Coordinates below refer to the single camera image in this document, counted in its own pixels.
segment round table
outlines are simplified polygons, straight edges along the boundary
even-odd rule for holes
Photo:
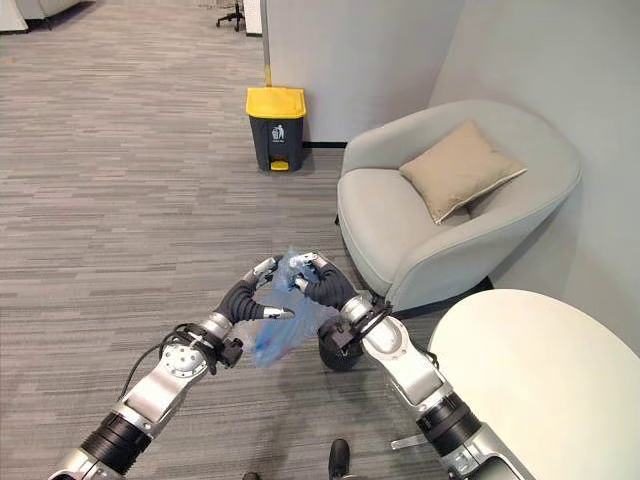
[[[490,290],[449,310],[430,349],[537,480],[640,478],[640,358],[585,313]]]

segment trash can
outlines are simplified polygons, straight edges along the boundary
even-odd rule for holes
[[[249,88],[247,113],[260,169],[298,170],[302,166],[302,120],[306,113],[304,90]]]

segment shoe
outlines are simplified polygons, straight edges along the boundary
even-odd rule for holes
[[[334,440],[329,455],[329,480],[349,474],[350,457],[349,444],[341,438]]]

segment blue plastic bag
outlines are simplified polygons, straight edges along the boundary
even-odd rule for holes
[[[298,255],[293,248],[278,264],[272,280],[273,290],[261,300],[265,305],[290,308],[296,315],[291,320],[265,320],[256,336],[253,358],[256,365],[266,367],[299,346],[305,338],[315,337],[318,328],[338,315],[335,308],[325,307],[291,288],[291,279],[302,273],[310,282],[318,281],[314,271],[305,265],[292,267],[289,260]]]

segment white wall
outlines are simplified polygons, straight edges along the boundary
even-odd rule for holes
[[[468,0],[430,105],[466,98],[536,112],[585,157],[494,282],[560,298],[640,353],[640,2]]]
[[[305,139],[347,141],[425,108],[462,4],[268,0],[272,82],[305,89]]]

